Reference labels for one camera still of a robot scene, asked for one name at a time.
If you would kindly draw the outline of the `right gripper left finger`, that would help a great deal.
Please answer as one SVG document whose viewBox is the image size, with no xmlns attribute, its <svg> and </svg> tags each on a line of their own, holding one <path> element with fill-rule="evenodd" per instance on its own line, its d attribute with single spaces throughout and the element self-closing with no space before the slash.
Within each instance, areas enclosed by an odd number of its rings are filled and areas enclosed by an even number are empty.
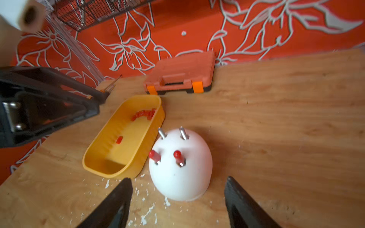
<svg viewBox="0 0 365 228">
<path fill-rule="evenodd" d="M 123 179 L 79 228 L 125 228 L 133 195 L 132 180 Z"/>
</svg>

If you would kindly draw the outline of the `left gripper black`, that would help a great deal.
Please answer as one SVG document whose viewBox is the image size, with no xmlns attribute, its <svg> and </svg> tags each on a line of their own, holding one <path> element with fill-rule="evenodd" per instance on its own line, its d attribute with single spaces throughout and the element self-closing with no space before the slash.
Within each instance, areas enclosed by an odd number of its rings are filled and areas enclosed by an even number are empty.
<svg viewBox="0 0 365 228">
<path fill-rule="evenodd" d="M 109 92 L 98 91 L 50 67 L 12 66 L 11 71 L 52 86 L 66 86 L 97 101 L 69 94 L 21 92 L 13 75 L 1 70 L 1 148 L 17 147 L 99 114 Z"/>
</svg>

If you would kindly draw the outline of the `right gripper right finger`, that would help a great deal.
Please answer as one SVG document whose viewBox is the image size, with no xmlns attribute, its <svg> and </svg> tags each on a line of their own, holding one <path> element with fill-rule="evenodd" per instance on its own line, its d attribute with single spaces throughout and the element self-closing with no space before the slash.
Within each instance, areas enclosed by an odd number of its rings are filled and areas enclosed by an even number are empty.
<svg viewBox="0 0 365 228">
<path fill-rule="evenodd" d="M 227 178 L 224 196 L 232 228 L 280 227 L 232 176 Z"/>
</svg>

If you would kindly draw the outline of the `red screw protection sleeve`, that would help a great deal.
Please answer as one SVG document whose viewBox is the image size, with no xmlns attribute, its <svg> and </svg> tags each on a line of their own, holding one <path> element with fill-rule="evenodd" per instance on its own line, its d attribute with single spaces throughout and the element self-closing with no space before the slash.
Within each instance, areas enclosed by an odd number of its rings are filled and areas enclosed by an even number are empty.
<svg viewBox="0 0 365 228">
<path fill-rule="evenodd" d="M 177 164 L 184 166 L 185 158 L 183 157 L 182 153 L 179 150 L 174 152 L 174 158 Z"/>
</svg>

